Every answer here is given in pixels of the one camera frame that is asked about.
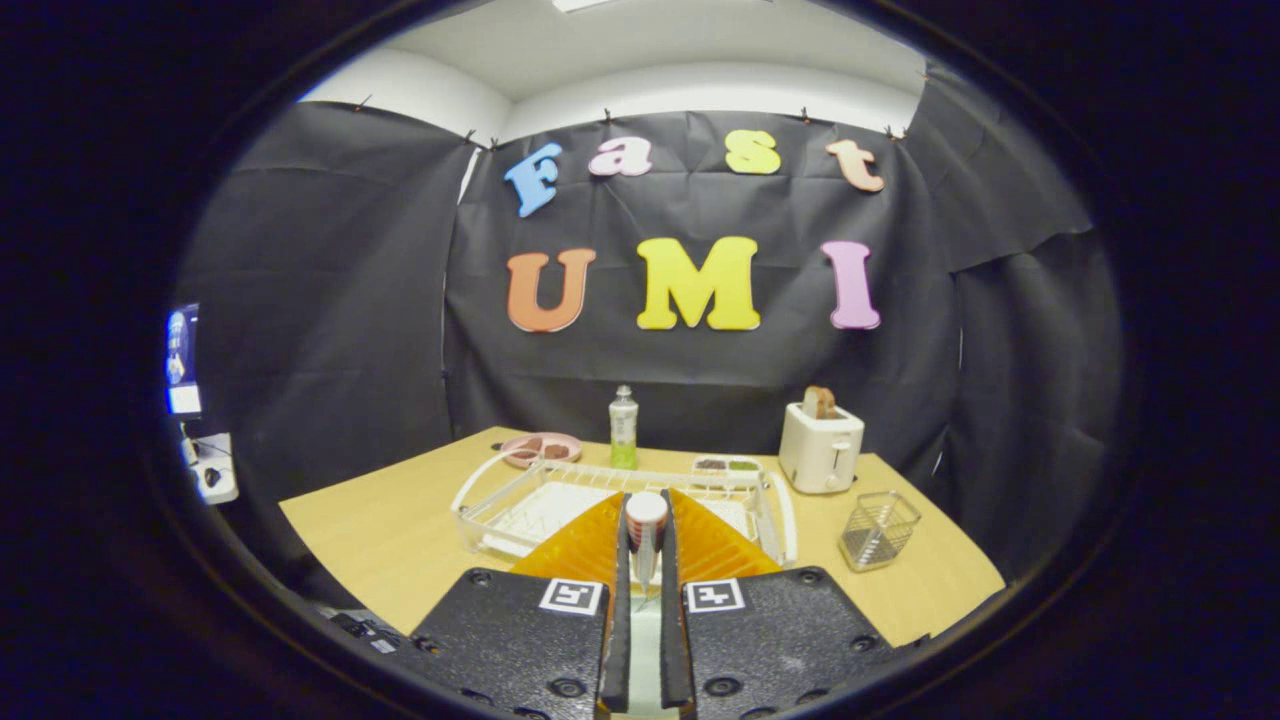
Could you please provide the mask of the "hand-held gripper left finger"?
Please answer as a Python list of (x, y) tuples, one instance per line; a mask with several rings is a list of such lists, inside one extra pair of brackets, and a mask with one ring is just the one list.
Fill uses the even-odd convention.
[(404, 642), (440, 691), (524, 719), (628, 707), (630, 553), (623, 505), (593, 505), (509, 570), (471, 568)]

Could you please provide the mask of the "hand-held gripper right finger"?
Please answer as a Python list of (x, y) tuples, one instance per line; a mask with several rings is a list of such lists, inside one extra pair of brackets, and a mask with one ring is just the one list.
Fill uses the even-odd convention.
[(896, 650), (818, 566), (783, 570), (676, 489), (663, 530), (660, 700), (682, 719), (765, 719), (882, 675)]

